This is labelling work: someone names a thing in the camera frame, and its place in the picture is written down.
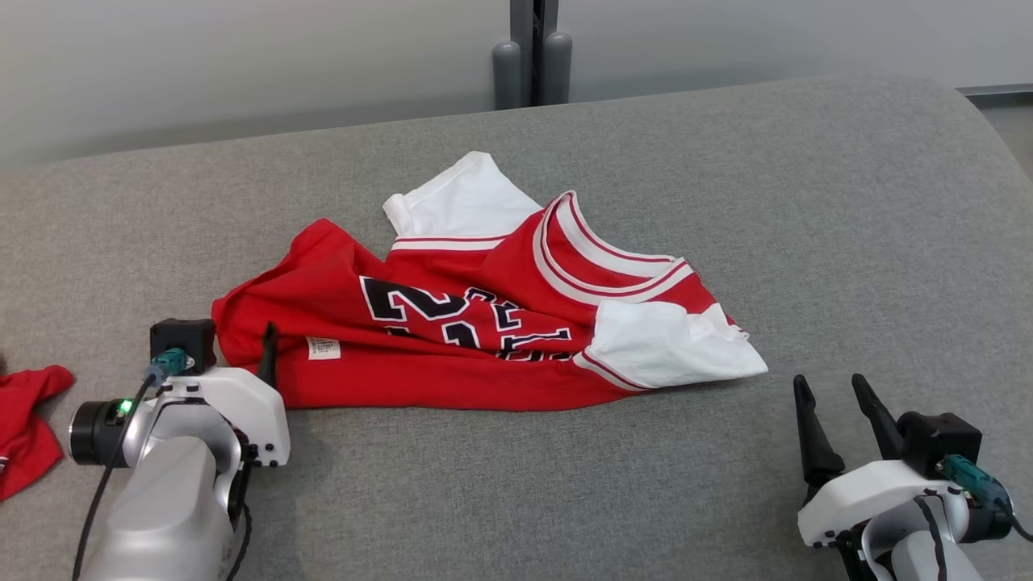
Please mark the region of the grey metal partition post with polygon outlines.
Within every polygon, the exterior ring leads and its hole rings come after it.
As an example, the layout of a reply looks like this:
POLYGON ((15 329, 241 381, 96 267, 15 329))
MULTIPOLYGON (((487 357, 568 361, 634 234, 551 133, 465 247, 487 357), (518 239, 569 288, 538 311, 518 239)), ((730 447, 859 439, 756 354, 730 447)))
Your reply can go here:
POLYGON ((516 108, 545 103, 546 38, 557 31, 558 0, 507 0, 509 41, 505 45, 516 69, 509 82, 516 89, 516 108))

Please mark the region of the red shorts white trim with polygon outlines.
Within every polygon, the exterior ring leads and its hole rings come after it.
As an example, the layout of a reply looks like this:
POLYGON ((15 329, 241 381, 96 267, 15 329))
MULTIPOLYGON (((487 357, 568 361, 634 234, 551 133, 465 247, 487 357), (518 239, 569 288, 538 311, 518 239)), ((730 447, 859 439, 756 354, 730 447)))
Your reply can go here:
POLYGON ((73 383, 73 373, 56 365, 0 375, 0 503, 33 485, 62 459, 54 430, 36 406, 73 383))

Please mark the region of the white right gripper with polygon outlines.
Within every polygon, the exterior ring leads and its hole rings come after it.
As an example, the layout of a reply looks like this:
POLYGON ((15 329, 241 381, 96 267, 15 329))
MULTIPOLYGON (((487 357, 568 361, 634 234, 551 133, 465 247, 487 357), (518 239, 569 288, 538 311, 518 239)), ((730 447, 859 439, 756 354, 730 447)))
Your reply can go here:
POLYGON ((808 488, 820 488, 799 511, 804 543, 829 545, 834 537, 860 526, 864 550, 890 550, 904 537, 929 529, 915 497, 929 504, 941 534, 958 543, 970 523, 960 486, 927 479, 900 461, 904 439, 893 412, 860 373, 851 376, 851 386, 883 460, 843 473, 845 463, 831 449, 811 387, 803 374, 793 379, 803 479, 808 488))

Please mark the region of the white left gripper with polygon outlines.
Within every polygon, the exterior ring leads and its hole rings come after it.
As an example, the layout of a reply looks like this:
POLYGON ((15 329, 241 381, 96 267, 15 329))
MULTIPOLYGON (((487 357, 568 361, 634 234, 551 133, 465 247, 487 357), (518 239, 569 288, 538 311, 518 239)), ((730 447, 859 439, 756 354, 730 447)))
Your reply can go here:
POLYGON ((279 331, 269 322, 256 376, 216 367, 194 378, 178 376, 156 403, 156 441, 194 437, 213 453, 221 470, 232 470, 253 449, 262 466, 291 460, 286 408, 279 394, 279 331))

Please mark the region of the grey cylinder post cap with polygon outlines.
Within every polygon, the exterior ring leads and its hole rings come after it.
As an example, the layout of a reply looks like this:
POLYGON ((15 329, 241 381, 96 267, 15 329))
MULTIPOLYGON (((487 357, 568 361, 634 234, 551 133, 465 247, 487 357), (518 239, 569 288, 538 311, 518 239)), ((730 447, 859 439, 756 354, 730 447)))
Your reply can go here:
POLYGON ((553 32, 543 40, 540 70, 540 103, 543 106, 569 103, 572 49, 572 37, 565 32, 553 32))
POLYGON ((491 51, 493 61, 493 99, 496 111, 523 106, 521 47, 512 40, 498 43, 491 51))

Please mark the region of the grey fabric sofa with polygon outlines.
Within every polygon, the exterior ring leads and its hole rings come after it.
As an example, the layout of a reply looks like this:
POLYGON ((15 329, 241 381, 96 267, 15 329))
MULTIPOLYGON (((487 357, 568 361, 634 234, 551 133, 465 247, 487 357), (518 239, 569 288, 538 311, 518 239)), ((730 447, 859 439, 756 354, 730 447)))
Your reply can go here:
POLYGON ((753 86, 151 148, 0 173, 0 354, 63 365, 44 406, 128 397, 148 328, 199 319, 328 217, 372 253, 383 202, 471 150, 572 189, 601 238, 687 258, 770 372, 573 412, 291 412, 255 472, 240 581, 829 581, 801 544, 793 376, 849 466, 850 378, 958 412, 1033 527, 1033 183, 983 114, 908 77, 753 86))

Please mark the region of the red white basketball jersey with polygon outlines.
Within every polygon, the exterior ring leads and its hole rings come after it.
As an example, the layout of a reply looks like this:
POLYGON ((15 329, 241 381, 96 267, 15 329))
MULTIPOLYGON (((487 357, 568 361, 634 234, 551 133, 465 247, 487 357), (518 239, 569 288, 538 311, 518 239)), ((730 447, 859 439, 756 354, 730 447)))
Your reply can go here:
POLYGON ((540 206, 487 153, 383 209, 387 257, 317 220, 211 305, 232 366, 276 328, 289 408, 568 411, 766 371, 689 262, 613 246, 574 191, 540 206))

